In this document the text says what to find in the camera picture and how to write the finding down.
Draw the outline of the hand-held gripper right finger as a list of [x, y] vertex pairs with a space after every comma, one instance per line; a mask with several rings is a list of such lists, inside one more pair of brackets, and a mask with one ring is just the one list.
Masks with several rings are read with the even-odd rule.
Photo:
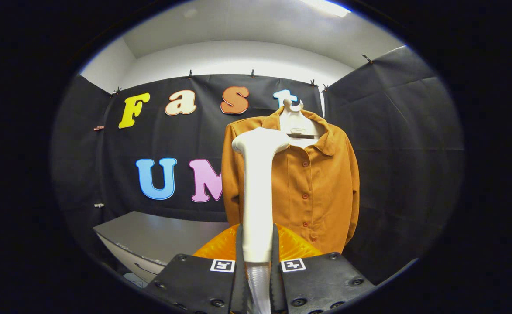
[[375, 288], [342, 254], [323, 254], [279, 225], [273, 227], [270, 280], [274, 314], [331, 314]]

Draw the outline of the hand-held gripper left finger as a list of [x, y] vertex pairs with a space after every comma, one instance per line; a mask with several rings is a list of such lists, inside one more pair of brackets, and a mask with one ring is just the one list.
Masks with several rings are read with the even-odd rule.
[[177, 254], [144, 291], [171, 314], [245, 314], [242, 227], [229, 227], [192, 255]]

